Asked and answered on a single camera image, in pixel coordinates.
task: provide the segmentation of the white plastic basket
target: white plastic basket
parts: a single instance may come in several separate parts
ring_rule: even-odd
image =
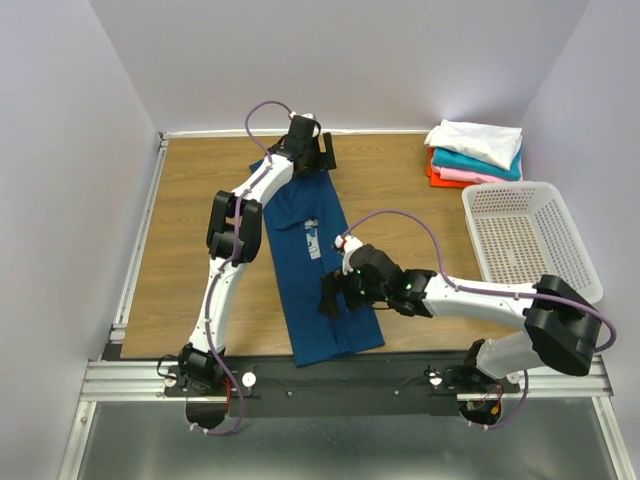
[[[560,192],[550,183],[473,185],[462,192],[465,219],[482,278],[532,283],[562,277],[589,303],[602,284]]]

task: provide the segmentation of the metal frame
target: metal frame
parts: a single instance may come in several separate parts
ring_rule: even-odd
[[[167,361],[163,369],[176,365]],[[554,397],[608,397],[611,385],[602,362],[596,357],[591,371],[586,377],[567,377],[547,367],[529,371],[530,398]],[[524,380],[520,378],[520,387]],[[459,400],[474,400],[484,394],[458,395]],[[505,394],[518,398],[519,393]],[[224,402],[224,397],[202,397],[193,399],[203,402]],[[164,383],[156,373],[154,361],[90,362],[80,392],[81,402],[154,402],[184,401],[182,398],[168,398],[164,395]]]
[[[73,427],[64,452],[59,480],[74,480],[80,474],[82,459],[89,441],[91,425],[96,412],[96,402],[80,402],[73,419]]]
[[[428,130],[331,130],[334,134],[393,134],[428,133]],[[280,130],[256,130],[259,135],[278,135]],[[131,255],[125,283],[120,296],[116,316],[113,321],[109,343],[120,344],[124,340],[133,292],[140,272],[144,245],[149,232],[151,215],[160,183],[162,168],[167,154],[170,138],[242,136],[244,130],[216,130],[206,132],[173,132],[160,134],[156,166],[145,202],[136,243]],[[165,368],[172,365],[166,362]],[[78,478],[82,459],[88,445],[93,418],[98,402],[148,402],[148,401],[185,401],[179,398],[167,398],[164,384],[155,371],[156,362],[151,361],[98,361],[89,362],[71,434],[65,450],[59,480]],[[594,358],[591,371],[586,377],[568,377],[546,367],[533,369],[530,374],[530,393],[532,398],[552,397],[591,397],[600,421],[609,455],[621,480],[635,480],[636,476],[618,427],[610,396],[613,394],[602,357]],[[518,397],[519,394],[506,396]],[[459,400],[478,398],[474,395],[459,395]],[[198,401],[223,402],[223,397],[199,398]]]
[[[600,428],[604,435],[604,440],[609,450],[611,462],[616,470],[618,478],[621,480],[636,480],[629,453],[625,447],[618,421],[613,412],[613,405],[609,397],[593,398],[593,406],[600,421]]]
[[[167,147],[169,140],[164,138],[164,135],[160,135],[160,147],[158,148],[158,156],[156,157],[156,166],[151,177],[151,185],[149,187],[149,193],[147,194],[147,200],[144,204],[144,210],[142,213],[142,219],[140,220],[140,227],[138,228],[138,235],[136,237],[136,243],[131,254],[131,260],[129,261],[129,268],[127,269],[127,276],[125,277],[124,288],[120,295],[120,301],[118,302],[118,308],[116,310],[116,318],[113,321],[114,327],[125,325],[129,322],[129,312],[131,310],[131,302],[133,301],[133,292],[138,282],[138,274],[140,273],[140,264],[142,263],[142,253],[144,251],[144,245],[147,241],[147,234],[149,233],[149,226],[151,224],[151,214],[153,213],[153,207],[156,201],[156,194],[158,193],[158,186],[160,185],[160,177],[162,176],[162,167],[164,166],[164,159],[167,156]]]

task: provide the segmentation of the wooden table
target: wooden table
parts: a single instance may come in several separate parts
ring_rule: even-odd
[[[420,216],[435,230],[449,274],[480,279],[467,233],[460,190],[429,187],[423,135],[334,137],[338,168],[331,172],[347,221],[380,208]],[[272,144],[276,139],[265,139]],[[248,138],[173,139],[158,188],[122,357],[177,354],[198,318],[208,272],[205,236],[211,202],[230,191],[261,158]],[[437,269],[428,235],[409,219],[381,215],[355,232],[403,268]],[[227,353],[288,354],[291,345],[280,305],[266,234],[234,301]],[[511,330],[463,318],[408,318],[377,312],[386,345],[375,351],[466,349],[478,338]]]

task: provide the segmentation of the white wall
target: white wall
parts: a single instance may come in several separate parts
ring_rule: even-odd
[[[640,3],[594,0],[527,111],[529,178],[558,186],[618,325],[605,355],[614,408],[640,472]]]
[[[517,124],[588,0],[91,0],[156,126]],[[270,109],[258,127],[282,127]]]
[[[57,477],[157,146],[86,0],[0,15],[0,478]]]

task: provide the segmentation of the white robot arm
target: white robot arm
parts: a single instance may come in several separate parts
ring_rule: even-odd
[[[339,314],[335,297],[343,294],[350,310],[385,302],[402,315],[498,322],[520,331],[475,342],[465,362],[469,372],[488,380],[543,365],[568,375],[589,372],[601,323],[576,308],[593,309],[559,277],[543,275],[536,284],[522,285],[476,282],[432,270],[402,270],[352,235],[338,236],[335,247],[343,253],[342,268],[322,281],[320,311],[329,316]]]
[[[293,178],[293,167],[293,162],[282,155],[272,154],[271,159],[265,157],[262,165],[246,182],[233,189],[232,194],[236,199],[257,202],[264,207],[278,189]],[[204,324],[207,319],[210,319],[212,341],[216,352],[224,351],[231,304],[246,267],[247,264],[244,262],[233,265],[233,262],[228,262],[228,258],[224,256],[209,257],[207,288],[200,307],[198,322],[189,337],[189,343],[196,350],[201,352],[209,350]]]
[[[325,148],[321,151],[321,127],[315,117],[292,112],[290,119],[287,134],[268,149],[247,181],[231,192],[218,192],[213,200],[207,231],[207,287],[189,343],[178,355],[181,375],[205,389],[222,378],[215,356],[226,348],[238,283],[260,248],[263,207],[292,178],[336,168],[331,134],[322,134]]]

